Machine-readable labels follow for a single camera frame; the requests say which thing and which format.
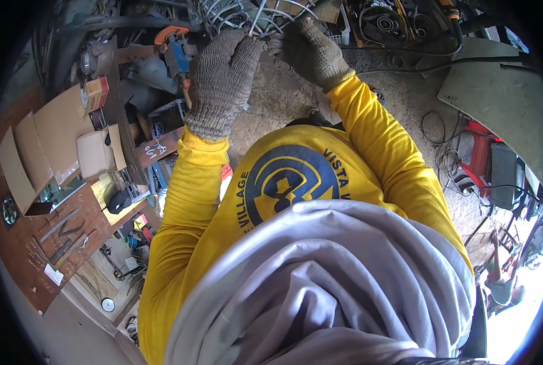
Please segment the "workbench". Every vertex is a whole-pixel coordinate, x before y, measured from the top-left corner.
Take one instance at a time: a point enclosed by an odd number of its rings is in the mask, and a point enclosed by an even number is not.
[[[41,87],[31,89],[16,99],[8,108],[0,113],[0,144],[6,130],[18,123],[30,112],[36,112],[44,106],[44,94]],[[25,217],[20,215],[18,220],[7,228],[1,212],[2,201],[10,195],[5,183],[0,165],[0,257],[10,272],[10,275],[36,310],[43,313],[52,303],[63,285],[71,278],[78,268],[97,250],[103,242],[127,220],[131,219],[147,201],[137,205],[129,215],[118,223],[107,223],[104,213],[101,211],[98,200],[91,189],[91,183],[87,183],[77,192],[71,195],[63,204],[49,215]],[[42,238],[52,227],[59,223],[73,210],[79,211],[73,215],[66,224],[66,230],[84,225],[74,234],[58,237],[58,231],[41,243],[42,250],[47,258],[35,249],[31,242]],[[75,242],[83,233],[95,233],[88,239],[83,248],[77,248],[68,256],[58,268],[64,275],[60,286],[54,284],[44,273],[44,267],[48,259],[53,257],[56,251],[65,244],[67,239]]]

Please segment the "person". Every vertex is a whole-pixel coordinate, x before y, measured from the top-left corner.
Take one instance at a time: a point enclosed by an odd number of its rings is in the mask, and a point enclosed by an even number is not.
[[[525,287],[516,286],[517,283],[517,262],[513,261],[513,270],[509,279],[505,279],[501,263],[499,261],[499,237],[496,231],[491,233],[491,242],[495,245],[494,263],[489,271],[487,279],[484,280],[482,288],[487,293],[487,318],[493,313],[500,312],[521,303],[525,297]]]
[[[195,57],[139,303],[150,365],[393,364],[449,357],[468,335],[474,276],[435,172],[340,48],[310,18],[291,27],[268,51],[327,93],[345,131],[264,136],[219,202],[266,45],[231,30]]]

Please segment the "paper label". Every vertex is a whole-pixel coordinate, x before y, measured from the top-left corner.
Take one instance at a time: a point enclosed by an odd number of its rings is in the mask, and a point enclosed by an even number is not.
[[[64,277],[63,273],[61,273],[58,270],[55,271],[49,263],[44,268],[44,273],[49,278],[51,278],[53,283],[55,283],[57,286],[61,286],[61,281],[62,281],[62,278]]]

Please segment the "white plastic basket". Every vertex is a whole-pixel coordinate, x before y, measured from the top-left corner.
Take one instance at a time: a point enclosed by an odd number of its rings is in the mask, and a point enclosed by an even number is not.
[[[349,24],[349,19],[346,16],[345,6],[342,3],[341,3],[341,14],[343,16],[343,20],[345,21],[345,29],[341,30],[341,33],[337,36],[328,36],[328,37],[339,46],[348,46],[350,43],[350,24]]]

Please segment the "gray work glove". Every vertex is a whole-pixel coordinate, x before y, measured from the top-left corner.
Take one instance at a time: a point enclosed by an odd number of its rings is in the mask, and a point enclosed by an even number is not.
[[[245,30],[230,30],[191,61],[188,93],[193,106],[185,122],[192,133],[211,142],[231,135],[264,47],[264,42],[246,37]]]
[[[355,74],[339,46],[322,34],[310,17],[288,25],[284,34],[274,33],[270,37],[268,53],[288,63],[325,93]]]

